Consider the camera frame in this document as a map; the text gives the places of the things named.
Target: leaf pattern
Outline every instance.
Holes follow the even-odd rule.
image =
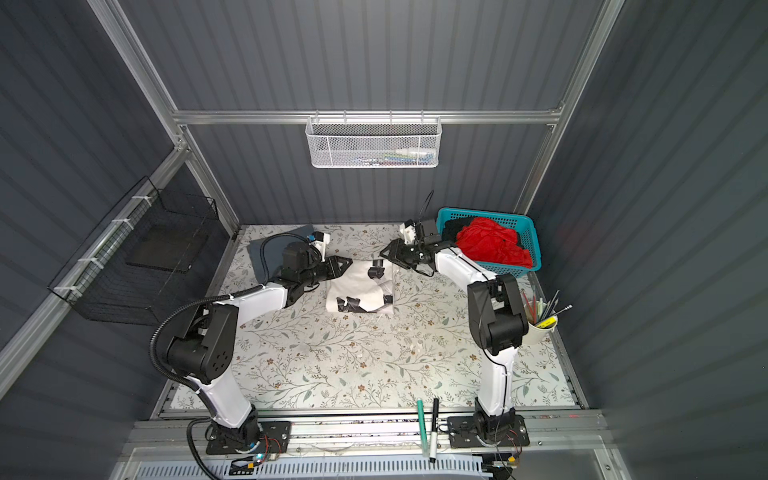
[[[247,252],[251,240],[296,225],[249,226],[221,288],[257,284]],[[316,225],[329,233],[329,255],[377,258],[398,236],[398,225]],[[326,312],[327,283],[291,307],[267,313],[237,330],[232,370],[243,394],[259,409],[391,408],[415,406],[437,395],[445,406],[472,406],[482,352],[467,324],[466,294],[442,275],[396,273],[395,313]],[[532,296],[526,277],[519,286]],[[522,346],[512,372],[518,406],[572,406],[568,385],[549,337]],[[186,388],[173,409],[201,409]]]

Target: red clothing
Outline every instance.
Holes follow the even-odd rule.
[[[456,235],[456,245],[476,262],[533,268],[530,252],[518,247],[518,233],[490,218],[477,217]]]

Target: yellow label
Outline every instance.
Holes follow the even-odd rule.
[[[550,326],[551,324],[553,324],[553,323],[555,323],[557,321],[558,320],[556,318],[551,316],[548,319],[544,320],[543,322],[536,324],[535,327],[538,328],[538,329],[545,329],[545,328],[547,328],[548,326]]]

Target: teal plastic basket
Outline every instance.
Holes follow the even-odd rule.
[[[517,265],[504,265],[503,263],[477,262],[478,265],[493,273],[511,273],[515,278],[520,278],[528,272],[535,272],[541,268],[541,251],[538,248],[538,237],[533,226],[533,220],[525,215],[497,214],[496,212],[484,212],[482,210],[465,210],[463,208],[441,208],[437,214],[437,231],[442,234],[445,222],[464,217],[490,218],[499,225],[514,228],[520,235],[520,243],[531,253],[533,268],[525,268]]]

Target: black wire basket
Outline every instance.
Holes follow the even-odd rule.
[[[218,222],[209,197],[152,190],[126,218],[112,221],[92,255],[62,267],[48,289],[85,319],[157,325],[205,294],[210,272],[196,260]]]

